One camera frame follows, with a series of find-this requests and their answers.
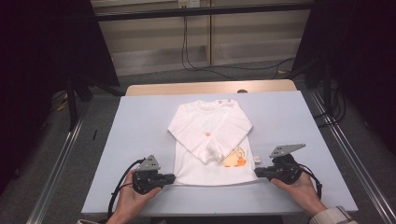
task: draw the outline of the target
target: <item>white wall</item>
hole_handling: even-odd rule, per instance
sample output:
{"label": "white wall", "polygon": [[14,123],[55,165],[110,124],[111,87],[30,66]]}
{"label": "white wall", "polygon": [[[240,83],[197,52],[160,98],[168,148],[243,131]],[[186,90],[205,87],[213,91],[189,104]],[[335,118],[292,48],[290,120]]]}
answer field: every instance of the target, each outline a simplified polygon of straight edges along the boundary
{"label": "white wall", "polygon": [[[213,7],[278,4],[303,0],[212,0]],[[202,0],[201,7],[210,7]],[[96,13],[145,11],[178,8],[175,0],[92,0]],[[309,10],[244,13],[188,17],[188,44],[205,46],[207,61],[214,62],[212,50],[229,44],[246,44],[301,38]],[[212,38],[209,27],[212,25]],[[100,26],[110,54],[152,50],[181,49],[183,18],[160,18],[132,21],[101,21]]]}

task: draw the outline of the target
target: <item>dark floor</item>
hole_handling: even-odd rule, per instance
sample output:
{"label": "dark floor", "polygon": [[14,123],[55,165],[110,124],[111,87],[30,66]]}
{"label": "dark floor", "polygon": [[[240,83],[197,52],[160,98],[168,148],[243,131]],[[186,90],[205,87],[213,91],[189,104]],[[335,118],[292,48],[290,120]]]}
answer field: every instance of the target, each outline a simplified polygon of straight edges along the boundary
{"label": "dark floor", "polygon": [[[274,64],[274,62],[238,65],[257,67],[271,64]],[[290,68],[291,62],[279,66],[280,70],[285,71]],[[230,80],[228,77],[238,80],[267,79],[274,77],[276,69],[235,71],[231,68],[217,68],[216,72],[220,72],[227,77],[206,71],[187,72],[177,70],[145,74],[143,76],[120,77],[121,87],[118,89],[125,91],[127,86],[131,84]],[[306,90],[303,77],[298,77],[295,80],[295,84],[303,92],[312,114],[319,114],[318,107],[312,100],[311,92],[321,92],[321,87],[319,86],[315,90]],[[117,112],[120,98],[111,96],[96,88],[93,88],[92,92],[94,97],[89,103],[78,101],[79,109],[87,108],[87,116],[82,122],[70,156],[65,160],[63,173],[60,175],[53,195],[49,198],[48,207],[44,208],[45,215],[42,217],[42,223],[76,223],[79,218],[95,221],[102,219],[102,217],[84,216],[80,211],[90,188],[90,180],[94,176],[102,150],[106,144],[106,138],[114,115]],[[53,107],[56,107],[59,103],[60,100],[54,101]],[[20,169],[21,177],[11,180],[0,197],[0,223],[13,224],[26,223],[28,221],[32,209],[35,207],[35,203],[51,174],[52,167],[64,147],[65,139],[69,135],[68,122],[67,107],[61,111],[55,110],[49,115],[45,129],[42,131],[34,152],[29,156],[28,162]],[[318,119],[318,124],[323,122],[323,119]],[[346,116],[339,123],[339,126],[347,137],[349,144],[355,149],[367,172],[389,202],[390,207],[395,208],[395,156],[389,152],[380,137],[367,128],[364,118],[361,117],[359,111],[347,98]],[[320,128],[320,131],[360,209],[359,212],[352,214],[352,216],[359,223],[385,223],[377,212],[372,199],[368,196],[367,189],[363,187],[344,152],[340,149],[339,143],[334,138],[331,129],[323,127]],[[282,219],[286,224],[306,223],[307,221],[307,217],[303,214],[283,216]],[[206,222],[215,223],[213,219],[211,220]],[[148,217],[140,217],[134,223],[147,224],[150,223],[150,219]]]}

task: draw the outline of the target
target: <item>aluminum rail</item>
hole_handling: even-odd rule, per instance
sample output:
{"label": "aluminum rail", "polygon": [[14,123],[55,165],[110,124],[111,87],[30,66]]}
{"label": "aluminum rail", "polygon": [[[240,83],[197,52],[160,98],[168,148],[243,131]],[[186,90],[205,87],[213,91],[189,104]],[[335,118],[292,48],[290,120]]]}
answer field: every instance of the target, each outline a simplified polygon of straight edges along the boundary
{"label": "aluminum rail", "polygon": [[87,116],[89,104],[90,103],[84,104],[83,108],[81,109],[81,117],[79,118],[77,125],[75,126],[74,130],[69,132],[67,135],[58,160],[56,161],[52,172],[49,175],[46,185],[41,190],[41,194],[35,202],[35,207],[33,208],[26,224],[40,224],[44,220],[44,216],[47,213],[52,196],[54,195],[56,187],[58,186],[59,180],[61,178],[62,171],[64,170],[67,159],[69,158],[69,155],[73,149],[73,145],[75,144],[78,137],[82,121]]}

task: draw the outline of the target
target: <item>person's arm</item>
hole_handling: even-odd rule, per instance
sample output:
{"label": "person's arm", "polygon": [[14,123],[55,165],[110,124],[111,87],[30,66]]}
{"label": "person's arm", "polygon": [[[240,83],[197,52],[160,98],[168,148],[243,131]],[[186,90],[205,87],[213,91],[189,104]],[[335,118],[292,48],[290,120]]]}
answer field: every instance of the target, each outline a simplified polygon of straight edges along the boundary
{"label": "person's arm", "polygon": [[107,224],[123,224],[130,222],[139,214],[140,210],[142,210],[146,203],[161,191],[161,188],[155,188],[144,195],[137,193],[134,191],[132,186],[133,173],[134,170],[131,170],[125,177],[125,181],[123,183],[124,187],[120,189],[120,196],[119,201],[117,202],[116,211],[107,221]]}
{"label": "person's arm", "polygon": [[294,202],[312,217],[309,223],[357,223],[341,206],[328,209],[318,197],[311,177],[306,173],[302,173],[300,178],[291,185],[275,178],[271,180],[271,183],[285,190]]}

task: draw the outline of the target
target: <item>shirt sleeve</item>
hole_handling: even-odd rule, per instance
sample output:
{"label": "shirt sleeve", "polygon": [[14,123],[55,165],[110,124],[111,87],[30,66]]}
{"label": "shirt sleeve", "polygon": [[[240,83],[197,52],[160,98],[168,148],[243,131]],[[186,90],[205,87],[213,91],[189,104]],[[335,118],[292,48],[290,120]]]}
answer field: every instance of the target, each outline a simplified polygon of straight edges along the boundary
{"label": "shirt sleeve", "polygon": [[217,161],[224,160],[248,136],[252,127],[245,112],[235,103],[233,111],[210,138],[207,150]]}
{"label": "shirt sleeve", "polygon": [[358,224],[342,206],[329,208],[316,214],[309,221],[310,224]]}

